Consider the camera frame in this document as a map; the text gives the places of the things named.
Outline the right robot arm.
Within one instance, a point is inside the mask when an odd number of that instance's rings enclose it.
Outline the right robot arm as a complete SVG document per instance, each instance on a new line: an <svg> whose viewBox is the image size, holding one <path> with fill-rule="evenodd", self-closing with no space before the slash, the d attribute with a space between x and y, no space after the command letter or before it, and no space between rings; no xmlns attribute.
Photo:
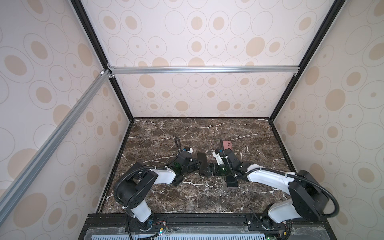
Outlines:
<svg viewBox="0 0 384 240"><path fill-rule="evenodd" d="M228 187L236 187L239 180L244 180L290 195L290 199L266 207L259 218L265 229L271 230L279 223L298 218L318 222L322 217L333 218L340 212L336 198L307 171L282 172L241 162L231 149L217 149L213 157L217 161L214 174L225 177Z"/></svg>

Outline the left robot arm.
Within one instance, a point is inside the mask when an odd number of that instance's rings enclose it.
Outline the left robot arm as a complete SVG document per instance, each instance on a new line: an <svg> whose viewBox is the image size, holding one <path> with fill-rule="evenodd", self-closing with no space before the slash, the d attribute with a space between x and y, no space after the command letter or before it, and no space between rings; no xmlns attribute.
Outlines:
<svg viewBox="0 0 384 240"><path fill-rule="evenodd" d="M136 162L114 185L115 200L125 212L145 223L153 218L145 198L153 185L167 184L178 186L185 175L198 171L201 161L192 157L193 149L184 148L176 158L164 167L147 166Z"/></svg>

